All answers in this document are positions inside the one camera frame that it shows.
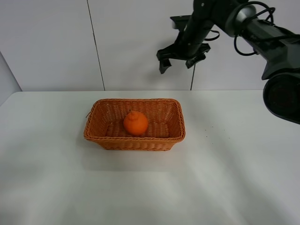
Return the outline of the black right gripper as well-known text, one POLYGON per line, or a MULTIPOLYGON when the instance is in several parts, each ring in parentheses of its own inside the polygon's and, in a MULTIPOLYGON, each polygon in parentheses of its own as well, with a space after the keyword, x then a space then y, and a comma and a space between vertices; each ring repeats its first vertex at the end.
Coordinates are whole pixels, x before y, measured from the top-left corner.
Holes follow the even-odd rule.
POLYGON ((164 49, 158 50, 157 58, 160 73, 164 74, 171 67, 169 59, 185 60, 187 68, 191 68, 198 62, 205 60, 205 53, 210 50, 210 47, 203 42, 209 32, 209 19, 196 19, 191 15, 185 29, 179 31, 175 42, 164 49))

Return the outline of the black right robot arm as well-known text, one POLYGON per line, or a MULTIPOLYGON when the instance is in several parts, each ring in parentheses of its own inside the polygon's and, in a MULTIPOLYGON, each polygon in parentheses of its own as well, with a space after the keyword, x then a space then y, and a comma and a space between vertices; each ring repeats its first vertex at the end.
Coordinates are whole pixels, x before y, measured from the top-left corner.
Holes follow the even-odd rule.
POLYGON ((267 62, 263 101, 275 116, 300 121, 300 37, 274 23, 275 9, 248 0, 196 0, 191 15, 174 16, 179 31, 175 42, 157 52, 159 71, 170 61, 183 60, 187 68, 205 59, 210 50, 208 34, 213 26, 237 39, 242 37, 267 62))

